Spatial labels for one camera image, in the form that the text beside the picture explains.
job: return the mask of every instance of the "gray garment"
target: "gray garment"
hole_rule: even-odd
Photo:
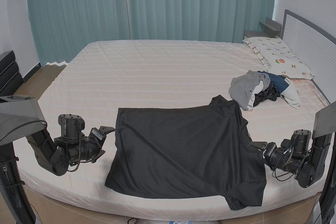
[[[247,110],[247,105],[251,99],[252,92],[254,88],[259,85],[261,80],[264,84],[262,89],[264,91],[270,85],[270,78],[265,73],[249,70],[246,75],[241,75],[232,79],[229,94],[233,100],[238,102],[243,110]]]

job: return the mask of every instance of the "pile of clothes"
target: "pile of clothes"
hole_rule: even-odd
[[[290,79],[265,71],[249,70],[245,75],[233,78],[229,94],[245,111],[251,111],[264,100],[276,101],[278,97],[296,109],[301,103],[297,89]]]

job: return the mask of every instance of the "pillow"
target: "pillow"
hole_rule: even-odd
[[[312,79],[312,71],[281,38],[249,37],[244,43],[258,55],[269,73],[292,79]]]

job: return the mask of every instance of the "floor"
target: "floor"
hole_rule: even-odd
[[[37,99],[65,68],[65,65],[45,65],[23,84],[16,94],[34,96]],[[32,191],[24,186],[31,205],[38,212],[43,224],[126,224],[130,217],[99,213],[69,205]],[[315,204],[319,193],[303,201],[259,213],[253,216],[221,220],[222,224],[304,224]],[[2,196],[0,196],[0,216],[2,224],[15,224]]]

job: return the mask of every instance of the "bed sheet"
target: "bed sheet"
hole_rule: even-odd
[[[88,135],[92,127],[115,126],[119,107],[184,108],[209,104],[228,93],[233,77],[248,70],[264,70],[245,44],[204,41],[127,40],[88,44],[49,86],[39,100],[52,138],[60,136],[59,114],[81,115]],[[243,111],[254,141],[279,146],[296,129],[313,129],[315,113],[327,105],[309,80],[294,79],[302,104],[266,100]],[[106,153],[95,164],[81,164],[75,173],[57,177],[39,167],[25,139],[14,142],[22,179],[33,190],[82,208],[152,220],[219,220],[252,215],[315,195],[321,180],[303,189],[292,177],[279,182],[266,167],[267,186],[261,207],[229,209],[222,196],[194,199],[131,197],[104,186],[115,156],[114,133],[104,144]],[[326,159],[329,167],[331,151]]]

